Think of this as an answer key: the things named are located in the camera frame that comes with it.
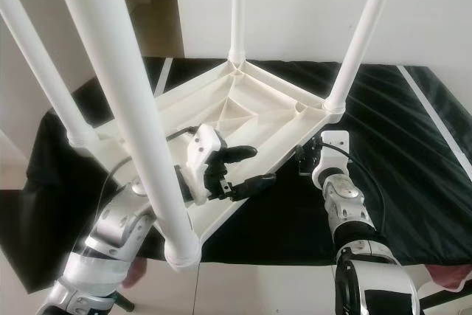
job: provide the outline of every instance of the white wall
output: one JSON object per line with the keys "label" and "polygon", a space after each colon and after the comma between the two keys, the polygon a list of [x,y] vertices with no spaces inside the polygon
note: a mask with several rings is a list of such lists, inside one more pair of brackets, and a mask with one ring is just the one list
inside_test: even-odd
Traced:
{"label": "white wall", "polygon": [[[93,77],[64,0],[21,2],[69,90]],[[0,129],[26,157],[30,155],[38,123],[49,108],[41,87],[0,19]]]}
{"label": "white wall", "polygon": [[[248,58],[344,57],[365,0],[246,0]],[[227,56],[229,0],[178,0],[186,57]],[[365,61],[430,66],[472,112],[472,0],[388,0]]]}

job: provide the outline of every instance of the black cloth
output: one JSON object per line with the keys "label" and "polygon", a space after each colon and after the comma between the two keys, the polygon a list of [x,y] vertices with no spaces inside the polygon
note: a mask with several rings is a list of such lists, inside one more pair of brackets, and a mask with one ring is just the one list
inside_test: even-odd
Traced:
{"label": "black cloth", "polygon": [[[145,63],[154,90],[162,59],[146,58]],[[223,60],[174,60],[166,91],[219,63]],[[329,94],[339,70],[338,63],[252,63],[320,97]],[[427,68],[408,70],[428,90],[426,96],[434,99],[433,106],[459,146],[470,154],[470,115]],[[78,89],[74,98],[92,125],[112,118],[96,79]],[[350,132],[351,154],[385,196],[385,236],[401,263],[472,263],[471,181],[395,66],[361,66],[341,122],[323,129]],[[379,226],[381,201],[375,188],[355,165],[349,169]],[[67,145],[63,126],[50,111],[38,130],[27,175],[19,198],[1,198],[0,243],[33,291],[57,277],[77,236],[89,231],[106,173]],[[162,243],[153,229],[140,255],[163,259]],[[334,257],[322,194],[310,178],[298,176],[296,162],[290,159],[277,171],[272,188],[247,201],[210,237],[202,261],[327,265]]]}

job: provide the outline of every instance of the white tape line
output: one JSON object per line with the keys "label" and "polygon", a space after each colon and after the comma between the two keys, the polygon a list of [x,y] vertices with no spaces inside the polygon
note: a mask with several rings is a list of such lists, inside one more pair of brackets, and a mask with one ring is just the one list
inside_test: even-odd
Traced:
{"label": "white tape line", "polygon": [[161,74],[157,80],[156,90],[154,90],[154,97],[158,97],[164,92],[167,77],[169,76],[170,67],[172,66],[172,58],[165,58],[164,64],[162,65]]}
{"label": "white tape line", "polygon": [[426,112],[428,112],[428,115],[433,120],[434,124],[436,125],[437,129],[441,133],[446,143],[448,143],[449,148],[452,150],[453,154],[456,156],[457,161],[459,161],[465,173],[467,173],[467,176],[472,181],[471,162],[468,161],[467,157],[458,146],[451,132],[446,128],[444,122],[441,120],[437,112],[434,110],[433,106],[431,106],[431,103],[428,101],[424,93],[421,91],[420,87],[415,83],[410,73],[408,73],[408,71],[405,69],[404,66],[397,66],[397,67],[398,67],[398,70],[400,70],[400,73],[405,78],[406,82],[412,88],[418,100],[421,102],[421,105],[423,105]]}

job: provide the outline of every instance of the black tablecloth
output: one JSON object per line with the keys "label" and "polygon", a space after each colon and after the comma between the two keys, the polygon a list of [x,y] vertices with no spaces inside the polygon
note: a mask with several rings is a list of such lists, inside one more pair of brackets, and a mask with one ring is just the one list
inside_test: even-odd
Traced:
{"label": "black tablecloth", "polygon": [[[145,63],[154,90],[163,60],[145,58]],[[165,89],[219,63],[223,61],[176,59]],[[329,94],[339,70],[338,63],[252,63],[321,97]],[[407,69],[472,158],[470,115],[429,69]],[[93,126],[112,119],[97,79],[79,88],[74,98]],[[472,263],[472,183],[395,66],[361,66],[343,119],[324,129],[350,132],[352,155],[385,196],[385,236],[401,263]],[[355,165],[349,169],[380,225],[375,188]],[[77,236],[89,231],[105,176],[93,159],[68,146],[58,117],[48,112],[38,129],[26,187],[0,199],[0,243],[27,290],[49,285]],[[140,254],[163,259],[162,242],[153,229]],[[327,265],[334,256],[321,192],[308,177],[298,176],[290,159],[277,171],[271,189],[247,201],[204,244],[202,261]]]}

